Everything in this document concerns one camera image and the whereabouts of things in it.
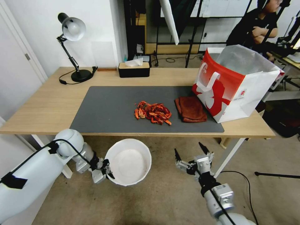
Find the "lamp shade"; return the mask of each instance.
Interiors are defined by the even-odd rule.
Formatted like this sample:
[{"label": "lamp shade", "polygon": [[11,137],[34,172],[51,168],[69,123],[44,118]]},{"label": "lamp shade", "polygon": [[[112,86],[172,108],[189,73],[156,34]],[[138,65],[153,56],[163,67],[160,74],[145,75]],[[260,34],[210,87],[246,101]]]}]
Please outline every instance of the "lamp shade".
[{"label": "lamp shade", "polygon": [[78,41],[84,36],[86,27],[82,20],[75,17],[68,17],[63,12],[58,15],[58,20],[62,23],[62,33],[66,39]]}]

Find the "lamp base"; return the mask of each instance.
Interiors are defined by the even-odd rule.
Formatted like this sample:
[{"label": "lamp base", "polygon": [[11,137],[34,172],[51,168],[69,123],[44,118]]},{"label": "lamp base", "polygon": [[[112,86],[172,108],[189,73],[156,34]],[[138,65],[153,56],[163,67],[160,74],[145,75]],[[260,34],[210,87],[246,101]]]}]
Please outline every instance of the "lamp base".
[{"label": "lamp base", "polygon": [[88,70],[80,70],[79,72],[75,71],[71,75],[72,81],[83,82],[89,80],[93,77],[93,74]]}]

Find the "tissue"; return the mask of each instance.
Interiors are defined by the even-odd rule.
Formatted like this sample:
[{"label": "tissue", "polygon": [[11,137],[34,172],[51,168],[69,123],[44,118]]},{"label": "tissue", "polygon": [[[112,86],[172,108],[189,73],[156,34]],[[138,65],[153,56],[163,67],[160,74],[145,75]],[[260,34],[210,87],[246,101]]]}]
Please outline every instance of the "tissue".
[{"label": "tissue", "polygon": [[125,65],[130,66],[130,67],[131,66],[141,66],[141,65],[143,65],[143,58],[138,58],[138,59],[126,61]]}]

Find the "red and white bag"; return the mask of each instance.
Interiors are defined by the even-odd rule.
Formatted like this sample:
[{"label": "red and white bag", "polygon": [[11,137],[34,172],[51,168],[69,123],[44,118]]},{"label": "red and white bag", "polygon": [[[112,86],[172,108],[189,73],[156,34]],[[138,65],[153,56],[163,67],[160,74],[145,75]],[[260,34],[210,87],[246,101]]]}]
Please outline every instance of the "red and white bag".
[{"label": "red and white bag", "polygon": [[[210,54],[220,54],[216,61]],[[249,117],[284,72],[241,45],[207,48],[193,92],[217,123]]]}]

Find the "black shirt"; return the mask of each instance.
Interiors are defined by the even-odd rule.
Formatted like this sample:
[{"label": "black shirt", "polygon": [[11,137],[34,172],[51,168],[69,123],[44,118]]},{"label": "black shirt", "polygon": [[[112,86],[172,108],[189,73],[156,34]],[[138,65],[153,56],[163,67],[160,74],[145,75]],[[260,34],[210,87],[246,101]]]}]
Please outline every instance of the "black shirt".
[{"label": "black shirt", "polygon": [[253,27],[269,29],[270,24],[273,24],[277,18],[276,13],[274,12],[267,14],[264,19],[260,19],[258,17],[259,13],[259,9],[254,9],[243,16],[241,21],[235,26],[229,35],[226,45],[240,44],[248,48],[255,45],[253,37],[251,36]]}]

